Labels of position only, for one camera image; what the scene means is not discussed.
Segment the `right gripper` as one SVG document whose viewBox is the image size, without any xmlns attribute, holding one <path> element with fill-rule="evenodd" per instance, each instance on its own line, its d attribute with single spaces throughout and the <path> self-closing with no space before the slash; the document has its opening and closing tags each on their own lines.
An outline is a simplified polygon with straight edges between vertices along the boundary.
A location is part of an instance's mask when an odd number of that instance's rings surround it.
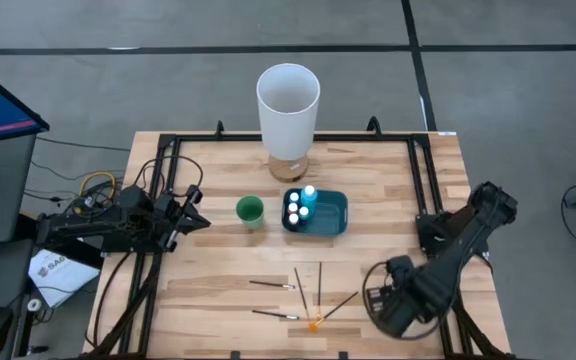
<svg viewBox="0 0 576 360">
<path fill-rule="evenodd" d="M 398 256 L 381 264 L 392 283 L 367 290 L 367 313 L 383 333 L 403 335 L 418 315 L 415 299 L 408 289 L 413 263 L 408 256 Z M 381 264 L 375 264 L 368 275 Z"/>
</svg>

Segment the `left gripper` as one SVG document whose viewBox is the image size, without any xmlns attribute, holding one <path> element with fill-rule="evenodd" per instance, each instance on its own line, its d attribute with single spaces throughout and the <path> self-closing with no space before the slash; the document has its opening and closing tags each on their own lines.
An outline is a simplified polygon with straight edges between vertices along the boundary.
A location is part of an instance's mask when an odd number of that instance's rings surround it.
<svg viewBox="0 0 576 360">
<path fill-rule="evenodd" d="M 189 234 L 208 228 L 211 222 L 203 217 L 195 207 L 201 201 L 201 191 L 197 185 L 190 185 L 185 200 L 179 203 L 171 193 L 161 195 L 155 202 L 154 213 L 162 218 L 162 232 L 168 233 L 163 251 L 174 251 L 179 233 Z"/>
</svg>

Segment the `orange fan brush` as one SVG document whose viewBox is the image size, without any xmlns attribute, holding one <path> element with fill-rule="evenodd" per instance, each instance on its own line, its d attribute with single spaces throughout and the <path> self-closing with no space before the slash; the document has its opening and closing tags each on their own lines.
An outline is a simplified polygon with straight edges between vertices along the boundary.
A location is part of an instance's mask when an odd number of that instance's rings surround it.
<svg viewBox="0 0 576 360">
<path fill-rule="evenodd" d="M 352 295 L 350 295 L 349 297 L 347 297 L 345 300 L 343 300 L 340 304 L 338 304 L 336 307 L 334 307 L 332 310 L 328 311 L 325 315 L 323 315 L 321 318 L 319 318 L 318 320 L 316 320 L 315 322 L 312 322 L 309 324 L 308 330 L 310 333 L 317 333 L 319 326 L 325 321 L 327 320 L 330 316 L 332 316 L 335 312 L 337 312 L 340 308 L 342 308 L 344 305 L 346 305 L 350 300 L 352 300 L 354 297 L 357 296 L 357 292 L 354 292 Z"/>
</svg>

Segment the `thin pointed brush gold ferrule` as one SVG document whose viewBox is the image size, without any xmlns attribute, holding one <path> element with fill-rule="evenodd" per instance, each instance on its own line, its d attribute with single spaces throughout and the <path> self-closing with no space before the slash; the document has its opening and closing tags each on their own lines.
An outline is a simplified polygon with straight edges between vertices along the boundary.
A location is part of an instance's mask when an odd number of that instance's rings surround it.
<svg viewBox="0 0 576 360">
<path fill-rule="evenodd" d="M 307 321 L 310 322 L 310 321 L 311 321 L 310 312 L 309 312 L 308 305 L 307 305 L 307 302 L 306 302 L 306 297 L 305 297 L 305 293 L 304 293 L 303 286 L 302 286 L 302 283 L 301 283 L 301 279 L 300 279 L 300 276 L 299 276 L 299 272 L 298 272 L 298 269 L 297 269 L 296 267 L 294 267 L 293 270 L 294 270 L 295 278 L 296 278 L 296 281 L 297 281 L 297 287 L 298 287 L 298 289 L 299 289 L 299 293 L 300 293 L 300 298 L 301 298 L 301 301 L 302 301 L 302 305 L 303 305 L 303 308 L 304 308 L 304 311 L 305 311 L 306 319 L 307 319 Z"/>
</svg>

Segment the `black brush silver ferrule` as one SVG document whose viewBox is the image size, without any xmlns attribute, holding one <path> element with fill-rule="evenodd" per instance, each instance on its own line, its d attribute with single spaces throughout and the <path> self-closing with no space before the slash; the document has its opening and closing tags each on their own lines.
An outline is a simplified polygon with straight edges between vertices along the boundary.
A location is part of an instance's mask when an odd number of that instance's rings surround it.
<svg viewBox="0 0 576 360">
<path fill-rule="evenodd" d="M 280 284 L 280 283 L 271 283 L 271 282 L 264 282 L 264 281 L 257 281 L 257 280 L 249 280 L 249 283 L 262 285 L 262 286 L 271 286 L 271 287 L 279 287 L 279 288 L 286 288 L 286 289 L 296 289 L 294 285 L 291 284 Z"/>
</svg>

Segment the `large teal paint bottle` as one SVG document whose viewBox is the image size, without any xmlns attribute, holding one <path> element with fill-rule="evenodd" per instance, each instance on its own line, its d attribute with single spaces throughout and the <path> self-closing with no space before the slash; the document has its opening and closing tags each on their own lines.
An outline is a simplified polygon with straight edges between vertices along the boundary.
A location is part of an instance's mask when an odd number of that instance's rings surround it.
<svg viewBox="0 0 576 360">
<path fill-rule="evenodd" d="M 301 205 L 307 207 L 310 211 L 316 206 L 318 192 L 312 185 L 306 185 L 300 193 Z"/>
</svg>

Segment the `black brush with white print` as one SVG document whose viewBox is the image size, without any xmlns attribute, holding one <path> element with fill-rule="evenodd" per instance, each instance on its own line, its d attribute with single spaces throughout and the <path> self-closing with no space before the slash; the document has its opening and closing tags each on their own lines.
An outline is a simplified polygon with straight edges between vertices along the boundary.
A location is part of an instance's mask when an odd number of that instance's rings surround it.
<svg viewBox="0 0 576 360">
<path fill-rule="evenodd" d="M 251 310 L 251 312 L 252 312 L 252 313 L 255 313 L 255 314 L 266 315 L 266 316 L 271 316 L 271 317 L 277 317 L 277 318 L 281 318 L 281 319 L 300 320 L 300 317 L 299 317 L 299 316 L 297 316 L 297 315 L 291 315 L 291 314 L 282 314 L 282 313 L 265 311 L 265 310 Z"/>
</svg>

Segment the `green plastic cup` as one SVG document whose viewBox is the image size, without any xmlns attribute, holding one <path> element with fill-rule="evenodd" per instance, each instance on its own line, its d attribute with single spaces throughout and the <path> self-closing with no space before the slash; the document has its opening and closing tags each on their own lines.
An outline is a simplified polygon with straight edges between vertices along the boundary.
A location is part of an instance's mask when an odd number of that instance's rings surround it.
<svg viewBox="0 0 576 360">
<path fill-rule="evenodd" d="M 236 215 L 249 229 L 258 229 L 264 222 L 264 204 L 253 195 L 242 197 L 235 207 Z"/>
</svg>

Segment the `teal plastic bin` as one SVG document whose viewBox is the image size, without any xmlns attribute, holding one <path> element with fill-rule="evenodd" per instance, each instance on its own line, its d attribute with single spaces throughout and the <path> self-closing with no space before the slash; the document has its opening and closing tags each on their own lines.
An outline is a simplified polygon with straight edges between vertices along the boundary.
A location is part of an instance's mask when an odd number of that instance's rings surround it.
<svg viewBox="0 0 576 360">
<path fill-rule="evenodd" d="M 282 199 L 282 218 L 281 222 L 285 229 L 293 233 L 312 235 L 312 236 L 329 236 L 334 237 L 343 233 L 348 225 L 348 199 L 346 195 L 339 191 L 317 190 L 317 203 L 313 211 L 310 211 L 310 217 L 307 220 L 299 221 L 297 226 L 288 224 L 287 211 L 291 203 L 289 195 L 292 192 L 301 193 L 303 188 L 288 189 Z M 302 207 L 301 199 L 297 203 L 299 208 Z"/>
</svg>

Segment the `black desk bar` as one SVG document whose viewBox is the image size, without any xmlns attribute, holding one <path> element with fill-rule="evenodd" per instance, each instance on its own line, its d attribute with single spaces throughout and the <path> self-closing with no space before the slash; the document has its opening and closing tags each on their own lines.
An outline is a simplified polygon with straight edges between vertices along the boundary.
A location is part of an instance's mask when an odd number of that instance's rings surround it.
<svg viewBox="0 0 576 360">
<path fill-rule="evenodd" d="M 96 247 L 80 240 L 67 239 L 65 241 L 42 240 L 40 236 L 40 221 L 24 214 L 17 216 L 13 227 L 12 240 L 30 240 L 33 247 L 38 250 L 48 250 L 63 255 L 69 260 L 100 270 L 103 265 L 101 251 Z"/>
</svg>

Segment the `white printed paper sheet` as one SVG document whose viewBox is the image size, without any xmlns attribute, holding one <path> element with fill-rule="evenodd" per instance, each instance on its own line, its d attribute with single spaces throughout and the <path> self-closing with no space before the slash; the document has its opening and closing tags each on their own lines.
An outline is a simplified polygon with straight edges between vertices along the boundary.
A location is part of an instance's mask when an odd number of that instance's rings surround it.
<svg viewBox="0 0 576 360">
<path fill-rule="evenodd" d="M 99 275 L 100 271 L 48 250 L 30 261 L 28 276 L 50 308 L 61 305 Z"/>
</svg>

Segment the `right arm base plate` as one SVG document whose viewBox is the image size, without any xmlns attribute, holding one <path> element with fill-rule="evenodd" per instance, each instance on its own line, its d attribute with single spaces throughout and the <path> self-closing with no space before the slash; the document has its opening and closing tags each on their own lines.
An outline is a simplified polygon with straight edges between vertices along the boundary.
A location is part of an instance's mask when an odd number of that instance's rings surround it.
<svg viewBox="0 0 576 360">
<path fill-rule="evenodd" d="M 422 252 L 427 257 L 442 254 L 459 239 L 472 217 L 470 210 L 442 211 L 438 214 L 418 216 L 416 227 Z"/>
</svg>

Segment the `black aluminium table frame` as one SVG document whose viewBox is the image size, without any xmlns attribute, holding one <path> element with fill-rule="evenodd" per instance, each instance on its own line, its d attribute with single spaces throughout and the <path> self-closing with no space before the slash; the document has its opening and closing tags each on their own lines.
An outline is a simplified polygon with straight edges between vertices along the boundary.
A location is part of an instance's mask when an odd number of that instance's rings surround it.
<svg viewBox="0 0 576 360">
<path fill-rule="evenodd" d="M 389 285 L 380 265 L 407 255 L 416 266 L 420 215 L 459 211 L 470 187 L 457 137 L 440 132 L 318 132 L 305 175 L 281 182 L 269 171 L 258 132 L 139 132 L 123 180 L 149 195 L 166 186 L 181 203 L 199 187 L 208 228 L 176 237 L 172 252 L 109 254 L 100 275 L 91 341 L 76 360 L 518 360 L 509 349 L 486 242 L 461 272 L 455 302 L 442 321 L 413 322 L 393 338 L 370 320 L 363 288 Z M 348 199 L 348 225 L 334 237 L 284 228 L 282 199 L 312 185 Z M 264 222 L 249 229 L 236 215 L 244 196 L 259 197 Z M 310 333 L 323 262 L 322 316 L 357 292 Z M 294 267 L 311 321 L 307 321 Z M 249 283 L 291 284 L 296 289 Z M 252 313 L 297 315 L 288 320 Z"/>
</svg>

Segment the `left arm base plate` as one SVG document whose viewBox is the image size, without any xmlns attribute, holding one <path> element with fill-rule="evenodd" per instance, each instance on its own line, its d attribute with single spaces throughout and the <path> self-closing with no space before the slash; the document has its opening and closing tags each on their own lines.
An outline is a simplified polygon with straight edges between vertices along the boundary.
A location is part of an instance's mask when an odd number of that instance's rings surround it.
<svg viewBox="0 0 576 360">
<path fill-rule="evenodd" d="M 165 249 L 168 233 L 156 230 L 122 230 L 101 235 L 100 249 L 106 253 L 158 253 Z"/>
</svg>

